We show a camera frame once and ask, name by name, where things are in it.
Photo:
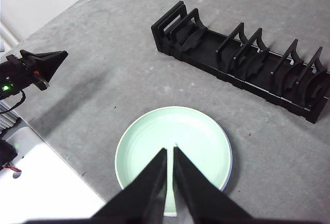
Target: black robotic claw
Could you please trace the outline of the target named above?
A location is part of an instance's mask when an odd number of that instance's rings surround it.
[[[32,83],[40,90],[47,89],[48,82],[68,55],[65,50],[41,54],[20,50],[20,53],[21,58],[8,55],[7,61],[0,64],[0,100],[18,94]]]
[[[125,189],[90,219],[39,220],[26,224],[161,224],[166,199],[167,151],[163,148]],[[178,148],[174,148],[173,190],[182,224],[312,224],[317,222],[263,220],[214,187]]]

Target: dish rack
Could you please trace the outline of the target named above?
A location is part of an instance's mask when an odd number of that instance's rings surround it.
[[[282,106],[313,124],[330,97],[330,73],[320,62],[322,47],[306,64],[296,52],[297,39],[280,55],[264,44],[262,28],[249,39],[243,22],[228,36],[211,31],[201,22],[198,9],[188,14],[182,1],[151,30],[158,51]]]

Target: light green plate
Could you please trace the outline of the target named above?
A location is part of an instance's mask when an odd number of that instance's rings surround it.
[[[165,212],[176,216],[172,190],[173,146],[178,146],[204,176],[223,190],[232,170],[232,150],[222,128],[206,114],[187,107],[163,107],[135,120],[115,153],[121,188],[129,185],[161,148],[168,150]]]

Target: gray table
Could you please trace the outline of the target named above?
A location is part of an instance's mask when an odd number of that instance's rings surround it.
[[[329,105],[313,125],[158,53],[150,26],[177,1],[80,0],[54,18],[11,52],[69,52],[49,90],[26,89],[19,115],[108,200],[120,190],[114,154],[128,125],[159,107],[196,108],[229,136],[231,199],[256,217],[330,219]],[[224,34],[241,21],[247,36],[263,27],[279,53],[295,38],[305,61],[324,46],[321,60],[330,66],[330,0],[184,1]]]

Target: metal radiator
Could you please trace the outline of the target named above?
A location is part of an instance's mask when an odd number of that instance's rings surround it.
[[[3,102],[0,101],[0,110],[7,111],[9,107]],[[17,119],[19,117],[14,113],[14,111],[10,111],[4,114],[0,114],[0,134],[7,128],[14,126]]]

